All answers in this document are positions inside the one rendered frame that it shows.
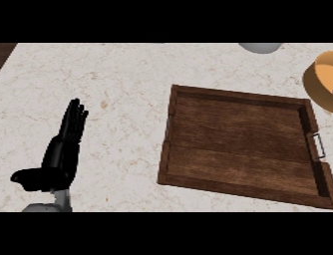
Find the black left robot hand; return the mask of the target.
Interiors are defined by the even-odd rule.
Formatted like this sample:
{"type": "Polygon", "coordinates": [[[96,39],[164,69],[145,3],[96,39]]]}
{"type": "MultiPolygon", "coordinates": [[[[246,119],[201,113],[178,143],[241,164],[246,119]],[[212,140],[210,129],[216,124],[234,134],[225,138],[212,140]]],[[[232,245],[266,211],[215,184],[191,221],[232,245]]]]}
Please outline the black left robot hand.
{"type": "Polygon", "coordinates": [[[11,181],[19,183],[25,191],[58,191],[70,188],[76,178],[80,142],[89,112],[79,99],[70,101],[61,128],[51,139],[42,166],[18,170],[11,181]]]}

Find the brown wooden tray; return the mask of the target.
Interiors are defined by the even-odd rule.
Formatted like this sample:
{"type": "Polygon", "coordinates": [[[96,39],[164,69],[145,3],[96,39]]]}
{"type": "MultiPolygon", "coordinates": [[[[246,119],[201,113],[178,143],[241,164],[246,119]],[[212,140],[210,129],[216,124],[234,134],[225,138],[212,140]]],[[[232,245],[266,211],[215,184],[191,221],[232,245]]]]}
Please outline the brown wooden tray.
{"type": "Polygon", "coordinates": [[[333,209],[311,101],[175,85],[158,183],[333,209]]]}

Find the grey rounded object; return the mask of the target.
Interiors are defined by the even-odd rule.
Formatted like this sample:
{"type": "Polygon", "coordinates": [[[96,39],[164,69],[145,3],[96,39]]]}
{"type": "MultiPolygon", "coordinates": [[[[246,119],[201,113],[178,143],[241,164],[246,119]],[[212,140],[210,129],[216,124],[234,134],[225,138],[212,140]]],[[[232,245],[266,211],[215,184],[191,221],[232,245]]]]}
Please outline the grey rounded object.
{"type": "Polygon", "coordinates": [[[271,54],[281,47],[281,43],[240,43],[240,46],[252,53],[271,54]]]}

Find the tan pot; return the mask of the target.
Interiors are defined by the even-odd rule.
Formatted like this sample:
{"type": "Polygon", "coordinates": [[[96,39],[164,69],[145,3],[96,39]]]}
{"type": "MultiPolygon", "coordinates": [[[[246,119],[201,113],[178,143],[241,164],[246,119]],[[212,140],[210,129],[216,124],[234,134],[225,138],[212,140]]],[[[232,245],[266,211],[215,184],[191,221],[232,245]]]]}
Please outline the tan pot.
{"type": "Polygon", "coordinates": [[[303,73],[302,82],[315,104],[333,113],[333,51],[317,57],[303,73]]]}

